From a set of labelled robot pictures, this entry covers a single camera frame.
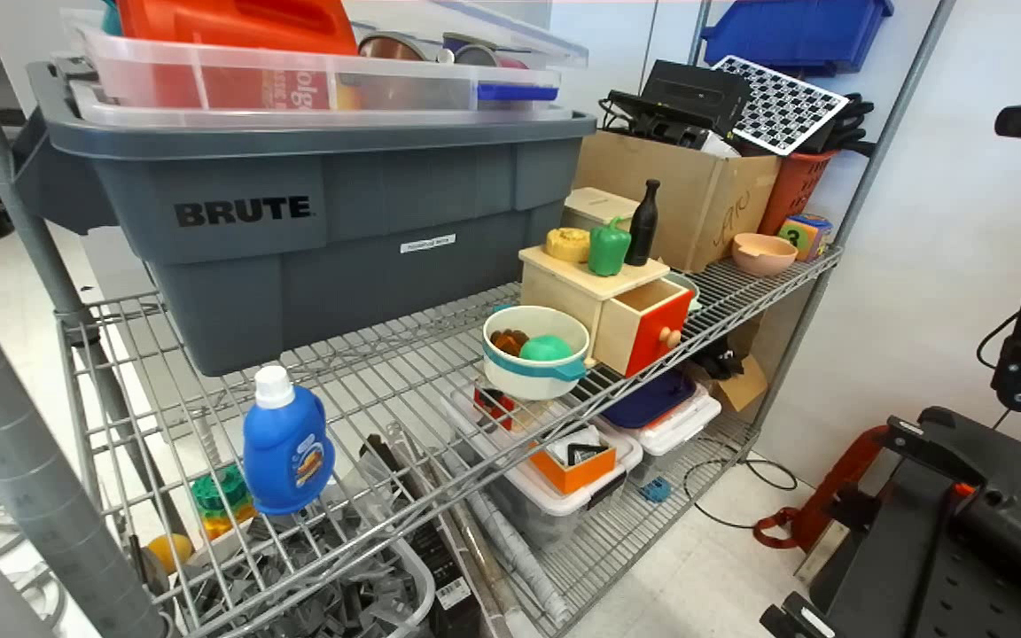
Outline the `black toy bottle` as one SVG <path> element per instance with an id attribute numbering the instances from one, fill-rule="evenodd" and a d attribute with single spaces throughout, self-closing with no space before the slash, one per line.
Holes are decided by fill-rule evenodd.
<path id="1" fill-rule="evenodd" d="M 657 236 L 657 214 L 658 214 L 657 195 L 658 195 L 658 181 L 644 181 L 644 195 L 632 215 L 632 243 L 625 256 L 628 266 L 648 262 L 653 236 Z"/>

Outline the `pink bowl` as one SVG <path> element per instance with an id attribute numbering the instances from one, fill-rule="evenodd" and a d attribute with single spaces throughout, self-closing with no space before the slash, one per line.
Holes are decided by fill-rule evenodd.
<path id="1" fill-rule="evenodd" d="M 797 262 L 797 249 L 775 235 L 736 235 L 731 252 L 748 275 L 781 275 Z"/>

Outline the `blue detergent bottle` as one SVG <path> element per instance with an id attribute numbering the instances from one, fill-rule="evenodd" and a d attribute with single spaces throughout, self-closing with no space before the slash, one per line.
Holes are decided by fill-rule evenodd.
<path id="1" fill-rule="evenodd" d="M 296 387 L 280 363 L 252 377 L 254 399 L 244 415 L 244 483 L 265 519 L 313 506 L 333 475 L 322 399 Z"/>

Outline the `brown toy food piece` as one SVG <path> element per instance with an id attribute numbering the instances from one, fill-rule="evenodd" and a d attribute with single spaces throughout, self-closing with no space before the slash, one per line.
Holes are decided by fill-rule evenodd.
<path id="1" fill-rule="evenodd" d="M 521 354 L 521 347 L 528 345 L 528 333 L 521 333 L 521 331 L 496 331 L 489 341 L 492 341 L 492 347 L 499 347 L 504 354 Z"/>

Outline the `teal toy ball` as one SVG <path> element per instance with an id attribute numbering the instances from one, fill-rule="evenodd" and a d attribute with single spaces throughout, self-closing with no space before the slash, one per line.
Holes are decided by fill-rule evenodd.
<path id="1" fill-rule="evenodd" d="M 528 338 L 528 345 L 521 347 L 524 363 L 558 363 L 567 354 L 571 354 L 571 345 L 556 333 Z"/>

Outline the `small wooden slot box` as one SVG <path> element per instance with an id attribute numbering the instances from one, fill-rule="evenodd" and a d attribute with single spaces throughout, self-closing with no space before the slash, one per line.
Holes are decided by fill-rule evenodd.
<path id="1" fill-rule="evenodd" d="M 601 189 L 575 189 L 564 197 L 564 222 L 593 231 L 596 222 L 632 222 L 636 202 L 601 191 Z"/>

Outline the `clear bin with orange item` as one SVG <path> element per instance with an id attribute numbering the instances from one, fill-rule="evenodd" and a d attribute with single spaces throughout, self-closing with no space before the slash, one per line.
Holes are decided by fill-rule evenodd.
<path id="1" fill-rule="evenodd" d="M 541 514 L 571 519 L 605 496 L 636 461 L 640 447 L 601 425 L 558 430 L 558 404 L 516 404 L 504 392 L 463 389 L 446 399 L 463 443 Z"/>

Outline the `clear bin with blue lid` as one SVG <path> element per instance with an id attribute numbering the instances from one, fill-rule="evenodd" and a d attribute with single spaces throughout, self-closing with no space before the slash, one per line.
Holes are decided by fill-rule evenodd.
<path id="1" fill-rule="evenodd" d="M 722 404 L 703 384 L 665 372 L 605 406 L 597 421 L 632 435 L 644 455 L 662 456 L 692 443 L 720 411 Z"/>

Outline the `clear plastic lidded bin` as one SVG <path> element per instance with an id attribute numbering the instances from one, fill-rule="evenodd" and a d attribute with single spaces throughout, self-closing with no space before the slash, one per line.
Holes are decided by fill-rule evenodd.
<path id="1" fill-rule="evenodd" d="M 549 72 L 333 55 L 88 33 L 68 92 L 117 126 L 449 126 L 567 116 Z"/>

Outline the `grey Brute storage tote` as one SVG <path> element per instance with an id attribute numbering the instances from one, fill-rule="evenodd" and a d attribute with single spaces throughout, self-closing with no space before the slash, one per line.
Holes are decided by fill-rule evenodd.
<path id="1" fill-rule="evenodd" d="M 88 72 L 27 68 L 17 189 L 37 215 L 114 226 L 210 377 L 516 275 L 558 222 L 576 115 L 385 126 L 122 126 L 83 115 Z"/>

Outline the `colourful toy block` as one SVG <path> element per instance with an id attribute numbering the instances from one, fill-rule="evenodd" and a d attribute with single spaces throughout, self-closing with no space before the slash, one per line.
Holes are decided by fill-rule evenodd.
<path id="1" fill-rule="evenodd" d="M 823 256 L 826 235 L 823 235 L 815 222 L 787 220 L 787 222 L 781 226 L 781 235 L 794 243 L 794 252 L 797 252 L 801 262 L 813 262 L 813 259 Z"/>

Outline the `white perforated grid panel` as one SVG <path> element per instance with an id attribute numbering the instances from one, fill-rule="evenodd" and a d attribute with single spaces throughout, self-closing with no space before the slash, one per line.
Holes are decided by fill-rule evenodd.
<path id="1" fill-rule="evenodd" d="M 840 92 L 820 87 L 735 52 L 720 55 L 716 72 L 736 76 L 748 86 L 735 135 L 771 157 L 797 152 L 846 106 L 846 94 Z"/>

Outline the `green toy stacking cups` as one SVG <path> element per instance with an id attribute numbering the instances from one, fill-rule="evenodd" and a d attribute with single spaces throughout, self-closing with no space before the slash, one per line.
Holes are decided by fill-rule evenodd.
<path id="1" fill-rule="evenodd" d="M 234 465 L 198 475 L 190 483 L 190 498 L 210 540 L 254 519 L 244 475 Z"/>

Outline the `orange plastic container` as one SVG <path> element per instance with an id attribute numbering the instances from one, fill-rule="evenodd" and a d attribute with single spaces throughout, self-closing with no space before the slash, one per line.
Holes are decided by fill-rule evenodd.
<path id="1" fill-rule="evenodd" d="M 133 38 L 343 55 L 359 51 L 343 0 L 117 0 L 117 13 Z"/>

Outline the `black robot mobile base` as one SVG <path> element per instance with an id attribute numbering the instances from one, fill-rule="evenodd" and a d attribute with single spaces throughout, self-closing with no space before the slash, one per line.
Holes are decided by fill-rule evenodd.
<path id="1" fill-rule="evenodd" d="M 865 430 L 751 535 L 813 571 L 769 638 L 1021 638 L 1021 443 L 957 411 Z"/>

